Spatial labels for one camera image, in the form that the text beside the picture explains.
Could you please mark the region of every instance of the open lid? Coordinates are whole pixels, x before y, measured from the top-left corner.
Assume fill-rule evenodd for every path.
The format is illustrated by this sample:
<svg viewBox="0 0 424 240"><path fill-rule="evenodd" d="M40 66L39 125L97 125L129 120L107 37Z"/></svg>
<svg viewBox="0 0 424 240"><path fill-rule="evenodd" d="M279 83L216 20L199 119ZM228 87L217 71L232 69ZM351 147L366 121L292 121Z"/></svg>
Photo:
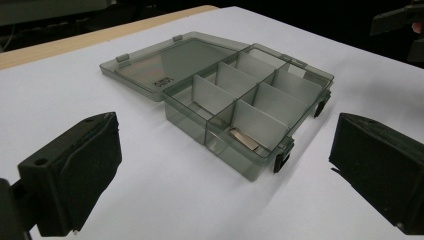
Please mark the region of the open lid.
<svg viewBox="0 0 424 240"><path fill-rule="evenodd" d="M162 91L196 72L236 54L248 44L190 32L102 63L103 74L153 101Z"/></svg>

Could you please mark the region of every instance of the white table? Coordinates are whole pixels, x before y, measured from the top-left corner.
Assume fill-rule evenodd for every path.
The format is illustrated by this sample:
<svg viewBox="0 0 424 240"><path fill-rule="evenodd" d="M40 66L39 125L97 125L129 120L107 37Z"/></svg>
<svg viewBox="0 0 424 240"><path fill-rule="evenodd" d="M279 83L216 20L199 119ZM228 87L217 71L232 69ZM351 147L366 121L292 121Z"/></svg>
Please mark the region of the white table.
<svg viewBox="0 0 424 240"><path fill-rule="evenodd" d="M167 121L163 102L100 71L100 63L190 31L260 43L335 76L330 101L297 130L278 174L249 182ZM423 77L423 69L244 9L216 9L1 70L0 177L14 183L30 154L80 120L115 111L123 162L82 231L65 239L424 239L393 227L328 161L340 112L424 142ZM37 228L31 234L40 239Z"/></svg>

